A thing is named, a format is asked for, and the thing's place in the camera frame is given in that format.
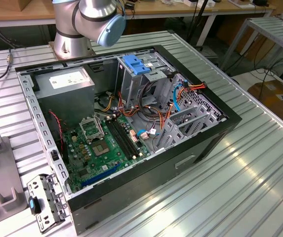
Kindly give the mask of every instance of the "blue pcie slot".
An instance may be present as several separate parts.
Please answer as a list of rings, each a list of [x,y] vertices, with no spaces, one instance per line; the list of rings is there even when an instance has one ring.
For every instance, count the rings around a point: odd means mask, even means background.
[[[96,181],[98,181],[98,180],[100,180],[100,179],[102,179],[102,178],[105,178],[106,176],[109,176],[109,175],[115,173],[116,170],[117,170],[117,168],[118,168],[120,165],[121,165],[121,164],[119,163],[119,164],[115,165],[113,168],[111,168],[111,169],[109,169],[109,170],[106,170],[105,172],[103,172],[103,173],[101,173],[101,174],[98,174],[98,175],[94,176],[93,178],[90,178],[90,179],[88,179],[88,180],[85,180],[84,182],[81,183],[82,188],[83,188],[84,186],[93,184],[93,183],[95,183]]]

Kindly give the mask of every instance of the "blue latch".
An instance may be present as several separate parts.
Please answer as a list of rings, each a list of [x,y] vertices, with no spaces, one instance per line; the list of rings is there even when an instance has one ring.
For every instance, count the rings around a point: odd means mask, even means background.
[[[145,74],[151,71],[151,69],[147,68],[135,55],[126,55],[122,58],[136,75]]]

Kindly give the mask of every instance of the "sticker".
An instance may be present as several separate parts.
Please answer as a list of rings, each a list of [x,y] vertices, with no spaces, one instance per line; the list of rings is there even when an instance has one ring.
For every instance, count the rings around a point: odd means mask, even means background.
[[[150,134],[153,134],[153,135],[154,135],[154,134],[156,133],[156,131],[157,131],[156,129],[151,128],[149,132],[150,132]]]
[[[280,100],[283,100],[283,95],[276,95]]]
[[[152,67],[153,64],[152,63],[146,63],[145,66],[149,68],[149,67]]]
[[[80,72],[74,72],[51,77],[49,81],[54,89],[59,89],[69,85],[88,82],[89,78],[85,78]]]
[[[268,84],[266,85],[266,87],[269,89],[269,90],[276,90],[276,87],[272,84]]]

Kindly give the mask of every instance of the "metal bracket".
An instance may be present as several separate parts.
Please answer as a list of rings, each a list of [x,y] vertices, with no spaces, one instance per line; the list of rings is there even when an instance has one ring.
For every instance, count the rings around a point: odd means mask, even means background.
[[[65,221],[69,215],[68,206],[55,174],[38,175],[27,187],[31,196],[29,205],[42,234]]]

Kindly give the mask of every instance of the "red cable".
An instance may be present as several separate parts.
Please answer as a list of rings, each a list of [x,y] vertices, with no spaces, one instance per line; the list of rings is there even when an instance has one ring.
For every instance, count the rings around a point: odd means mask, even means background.
[[[63,140],[62,140],[62,129],[61,129],[60,121],[59,121],[57,115],[55,115],[52,111],[49,111],[49,113],[52,114],[56,118],[56,120],[57,120],[57,123],[58,123],[58,126],[59,126],[59,132],[60,132],[61,151],[63,151],[63,146],[62,146],[62,143],[63,143]]]

